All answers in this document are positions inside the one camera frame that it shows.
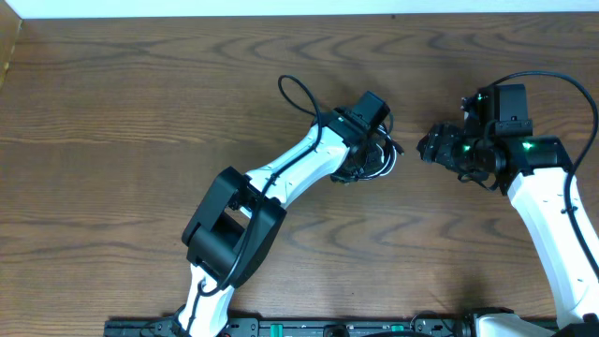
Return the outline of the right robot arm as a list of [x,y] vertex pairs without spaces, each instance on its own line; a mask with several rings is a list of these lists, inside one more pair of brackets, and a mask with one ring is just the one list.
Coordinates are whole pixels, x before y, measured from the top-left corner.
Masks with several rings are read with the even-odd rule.
[[559,138],[536,136],[522,84],[494,83],[462,100],[464,124],[434,125],[417,145],[422,161],[460,181],[499,190],[533,241],[556,307],[550,330],[499,308],[463,318],[459,336],[595,336],[598,235],[577,190],[578,163]]

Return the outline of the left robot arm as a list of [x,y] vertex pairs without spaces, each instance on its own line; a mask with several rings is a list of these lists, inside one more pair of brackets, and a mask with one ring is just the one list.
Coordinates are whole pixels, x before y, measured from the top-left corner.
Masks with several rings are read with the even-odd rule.
[[352,107],[317,114],[308,134],[269,164],[216,176],[182,234],[192,273],[176,317],[182,336],[221,332],[235,289],[259,268],[287,207],[303,192],[325,177],[354,183],[381,173],[385,151],[377,141],[389,113],[367,92]]

